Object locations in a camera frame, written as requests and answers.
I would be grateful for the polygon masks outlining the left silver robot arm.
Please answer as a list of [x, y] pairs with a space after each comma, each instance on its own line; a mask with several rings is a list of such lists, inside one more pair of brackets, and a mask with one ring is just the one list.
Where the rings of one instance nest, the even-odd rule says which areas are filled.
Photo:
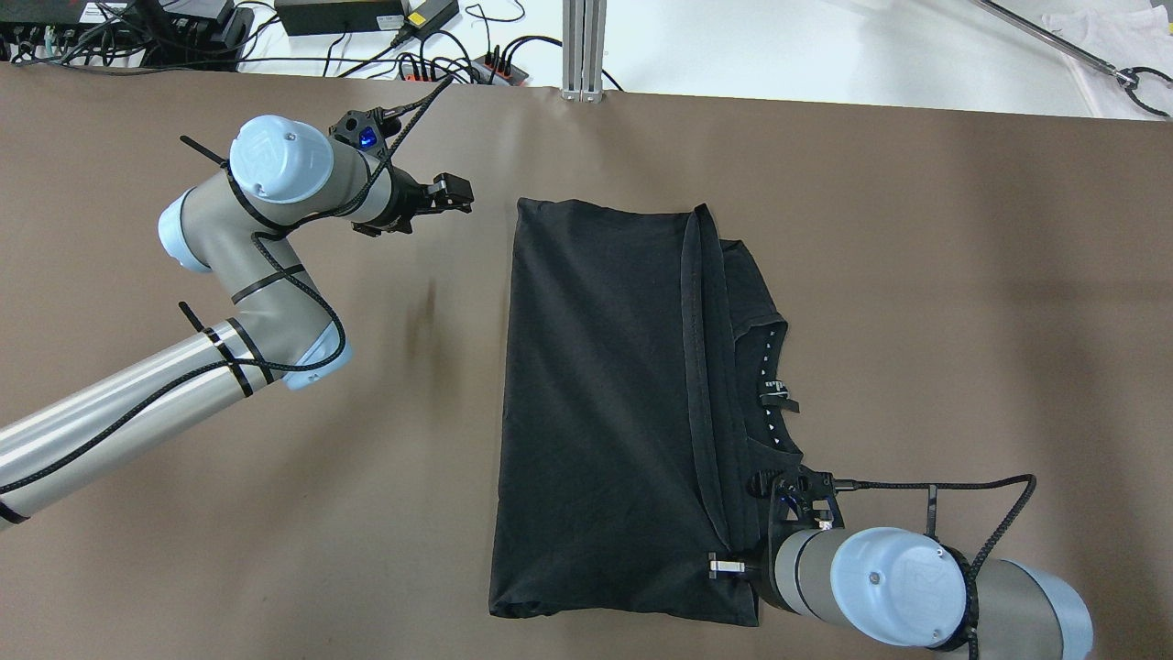
[[4, 529], [213, 417], [267, 385], [290, 390], [352, 358], [346, 331], [289, 241], [339, 218], [366, 237], [411, 233], [419, 215], [468, 213], [472, 183], [415, 181], [394, 166], [385, 110], [350, 113], [327, 131], [279, 115], [240, 125], [218, 172], [160, 215], [179, 266], [213, 274], [232, 317], [4, 429]]

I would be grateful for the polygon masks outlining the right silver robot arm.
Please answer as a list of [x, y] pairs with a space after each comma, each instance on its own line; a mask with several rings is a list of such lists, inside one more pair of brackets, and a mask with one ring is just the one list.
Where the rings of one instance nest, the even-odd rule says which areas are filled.
[[708, 576], [938, 659], [1085, 659], [1094, 645], [1089, 606], [1060, 577], [1013, 560], [979, 565], [902, 529], [800, 530], [750, 554], [711, 553]]

